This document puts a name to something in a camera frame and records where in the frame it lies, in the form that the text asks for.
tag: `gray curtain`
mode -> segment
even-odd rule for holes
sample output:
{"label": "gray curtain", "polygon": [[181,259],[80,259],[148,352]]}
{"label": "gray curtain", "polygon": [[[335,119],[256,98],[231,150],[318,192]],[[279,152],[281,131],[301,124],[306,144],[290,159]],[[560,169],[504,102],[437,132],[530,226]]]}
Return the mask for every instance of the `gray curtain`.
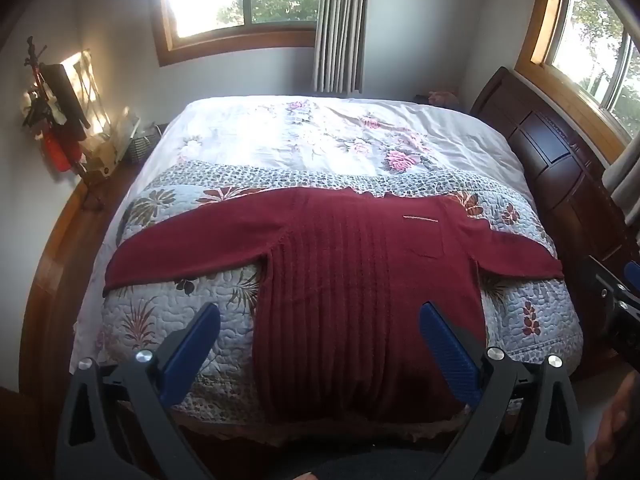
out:
{"label": "gray curtain", "polygon": [[362,90],[367,0],[320,0],[315,92],[350,94]]}
{"label": "gray curtain", "polygon": [[605,170],[602,183],[625,214],[626,224],[640,226],[640,135]]}

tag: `headboard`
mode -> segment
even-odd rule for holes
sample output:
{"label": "headboard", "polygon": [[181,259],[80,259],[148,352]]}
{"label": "headboard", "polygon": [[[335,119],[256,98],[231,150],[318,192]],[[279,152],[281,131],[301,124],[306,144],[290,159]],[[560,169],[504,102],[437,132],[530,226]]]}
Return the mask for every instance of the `headboard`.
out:
{"label": "headboard", "polygon": [[576,376],[596,374],[616,353],[600,340],[604,300],[585,290],[578,266],[593,255],[621,278],[624,265],[639,259],[635,237],[602,185],[604,168],[582,137],[505,67],[484,87],[471,114],[503,134],[522,163],[584,332]]}

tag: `blue gripper pad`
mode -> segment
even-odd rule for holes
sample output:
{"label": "blue gripper pad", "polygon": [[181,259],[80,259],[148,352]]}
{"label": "blue gripper pad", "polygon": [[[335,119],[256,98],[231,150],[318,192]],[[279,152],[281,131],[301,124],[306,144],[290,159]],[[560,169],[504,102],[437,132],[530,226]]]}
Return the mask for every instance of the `blue gripper pad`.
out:
{"label": "blue gripper pad", "polygon": [[218,306],[207,303],[202,310],[184,329],[187,333],[164,366],[158,397],[166,408],[182,402],[220,334]]}
{"label": "blue gripper pad", "polygon": [[635,262],[625,265],[625,278],[636,290],[640,290],[640,266]]}
{"label": "blue gripper pad", "polygon": [[453,396],[475,408],[482,397],[478,367],[431,303],[420,309],[420,334]]}

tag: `human hand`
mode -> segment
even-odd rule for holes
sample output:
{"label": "human hand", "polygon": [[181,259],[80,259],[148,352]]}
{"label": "human hand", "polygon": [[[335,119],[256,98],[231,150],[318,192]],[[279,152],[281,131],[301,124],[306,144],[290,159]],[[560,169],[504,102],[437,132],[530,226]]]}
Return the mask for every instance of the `human hand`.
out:
{"label": "human hand", "polygon": [[614,434],[619,432],[629,418],[631,394],[638,372],[633,371],[622,381],[611,404],[602,413],[602,420],[598,428],[598,436],[587,452],[587,480],[594,480],[616,452]]}

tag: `wooden window frame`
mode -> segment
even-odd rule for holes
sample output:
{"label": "wooden window frame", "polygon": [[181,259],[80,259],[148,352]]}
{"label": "wooden window frame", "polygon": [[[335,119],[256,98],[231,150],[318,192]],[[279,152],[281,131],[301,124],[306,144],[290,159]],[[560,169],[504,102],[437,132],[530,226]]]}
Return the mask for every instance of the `wooden window frame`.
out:
{"label": "wooden window frame", "polygon": [[160,66],[223,52],[316,44],[315,22],[254,23],[178,38],[167,0],[149,0],[149,4]]}
{"label": "wooden window frame", "polygon": [[562,15],[562,0],[536,0],[516,72],[540,88],[571,117],[613,163],[626,147],[627,139],[618,133],[620,125],[578,84],[545,59]]}

